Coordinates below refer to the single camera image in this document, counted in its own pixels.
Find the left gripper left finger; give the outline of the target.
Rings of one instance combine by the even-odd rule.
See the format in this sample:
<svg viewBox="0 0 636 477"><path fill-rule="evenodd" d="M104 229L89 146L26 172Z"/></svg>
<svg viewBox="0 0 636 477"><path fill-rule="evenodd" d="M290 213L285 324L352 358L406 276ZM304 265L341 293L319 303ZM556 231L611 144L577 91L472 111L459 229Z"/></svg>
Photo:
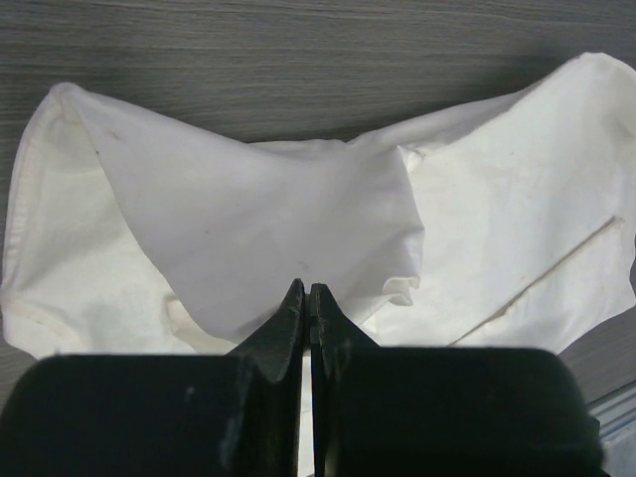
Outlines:
<svg viewBox="0 0 636 477"><path fill-rule="evenodd" d="M305 291L224 355L58 355L1 414L5 476L293 476Z"/></svg>

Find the cream white t shirt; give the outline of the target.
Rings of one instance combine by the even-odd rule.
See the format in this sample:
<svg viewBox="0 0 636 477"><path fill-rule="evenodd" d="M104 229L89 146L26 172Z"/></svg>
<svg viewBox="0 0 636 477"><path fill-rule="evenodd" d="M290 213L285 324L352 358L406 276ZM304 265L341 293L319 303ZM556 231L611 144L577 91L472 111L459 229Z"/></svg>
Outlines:
<svg viewBox="0 0 636 477"><path fill-rule="evenodd" d="M385 346L558 353L633 307L634 239L635 73L603 54L349 142L245 144L61 83L15 159L4 337L222 353L298 278Z"/></svg>

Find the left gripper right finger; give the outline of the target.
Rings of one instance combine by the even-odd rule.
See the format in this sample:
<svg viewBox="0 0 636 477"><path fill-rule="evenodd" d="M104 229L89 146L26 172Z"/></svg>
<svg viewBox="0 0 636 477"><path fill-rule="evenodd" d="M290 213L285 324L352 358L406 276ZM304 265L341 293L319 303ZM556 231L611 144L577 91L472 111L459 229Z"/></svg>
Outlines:
<svg viewBox="0 0 636 477"><path fill-rule="evenodd" d="M319 476L599 476L599 424L558 356L383 347L308 297Z"/></svg>

